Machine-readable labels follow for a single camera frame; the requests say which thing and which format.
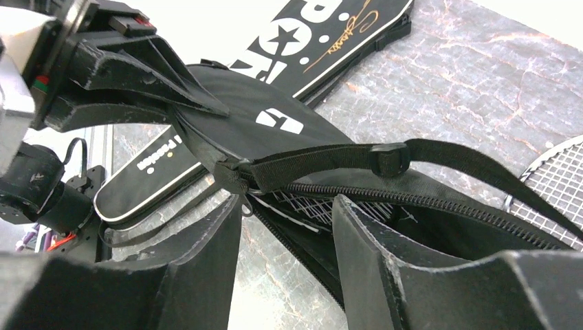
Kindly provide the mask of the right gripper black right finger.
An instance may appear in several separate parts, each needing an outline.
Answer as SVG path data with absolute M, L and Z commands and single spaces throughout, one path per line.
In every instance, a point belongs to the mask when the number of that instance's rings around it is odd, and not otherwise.
M 333 202 L 350 329 L 581 329 L 582 254 L 502 251 L 453 257 Z

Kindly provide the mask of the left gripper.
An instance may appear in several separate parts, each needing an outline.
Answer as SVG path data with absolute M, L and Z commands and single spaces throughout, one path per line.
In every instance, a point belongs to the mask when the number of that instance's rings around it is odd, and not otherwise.
M 116 1 L 32 1 L 55 17 L 25 66 L 33 128 L 168 124 L 166 103 L 227 117 L 139 10 Z

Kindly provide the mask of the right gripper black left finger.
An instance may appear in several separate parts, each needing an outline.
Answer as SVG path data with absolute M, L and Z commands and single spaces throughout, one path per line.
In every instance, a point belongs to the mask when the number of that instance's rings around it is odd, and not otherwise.
M 124 261 L 1 254 L 2 329 L 226 329 L 241 200 Z

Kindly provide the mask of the white frame racket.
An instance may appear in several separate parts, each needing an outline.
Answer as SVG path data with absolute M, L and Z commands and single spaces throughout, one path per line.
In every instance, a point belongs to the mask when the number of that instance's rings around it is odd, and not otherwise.
M 520 176 L 526 186 L 582 228 L 582 136 L 557 144 L 535 159 Z M 556 222 L 542 216 L 508 195 L 503 210 L 552 234 L 574 250 L 582 251 L 582 240 Z

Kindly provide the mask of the black racket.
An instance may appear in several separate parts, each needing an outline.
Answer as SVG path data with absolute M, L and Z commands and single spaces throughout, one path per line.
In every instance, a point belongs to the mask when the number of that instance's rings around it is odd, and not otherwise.
M 330 232 L 332 228 L 332 197 L 306 197 L 290 192 L 272 192 L 252 198 L 268 210 L 314 232 Z M 389 224 L 399 214 L 389 203 L 354 201 L 368 216 Z

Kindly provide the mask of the black crossway racket bag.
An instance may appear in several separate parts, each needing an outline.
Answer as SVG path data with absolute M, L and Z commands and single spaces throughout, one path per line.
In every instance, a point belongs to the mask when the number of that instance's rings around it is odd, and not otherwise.
M 243 158 L 194 130 L 180 110 L 171 121 L 187 148 L 218 185 L 247 198 L 257 217 L 344 304 L 333 228 L 314 232 L 260 205 L 252 195 L 283 192 L 306 197 L 348 197 L 388 203 L 399 214 L 379 224 L 438 252 L 474 261 L 502 250 L 567 250 L 568 245 L 513 215 L 486 206 L 413 170 L 414 162 L 459 171 L 517 198 L 576 236 L 582 230 L 491 157 L 439 140 L 358 144 L 340 135 L 302 148 L 284 147 L 261 158 Z

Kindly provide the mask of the black sport racket bag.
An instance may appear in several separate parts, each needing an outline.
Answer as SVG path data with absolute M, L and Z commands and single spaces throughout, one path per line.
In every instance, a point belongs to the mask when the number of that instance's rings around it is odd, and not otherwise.
M 187 112 L 186 119 L 250 159 L 338 138 L 314 107 L 348 69 L 408 35 L 412 9 L 412 1 L 289 1 L 227 68 L 207 61 L 190 67 L 230 115 Z M 110 224 L 131 224 L 205 173 L 184 134 L 168 127 L 100 188 L 94 208 Z

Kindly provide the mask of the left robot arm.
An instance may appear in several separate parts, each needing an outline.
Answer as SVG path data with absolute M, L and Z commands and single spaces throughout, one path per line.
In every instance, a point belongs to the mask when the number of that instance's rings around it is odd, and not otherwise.
M 226 117 L 141 11 L 117 1 L 1 2 L 1 218 L 47 215 L 65 197 L 65 163 L 24 142 L 58 132 L 172 121 L 178 111 Z

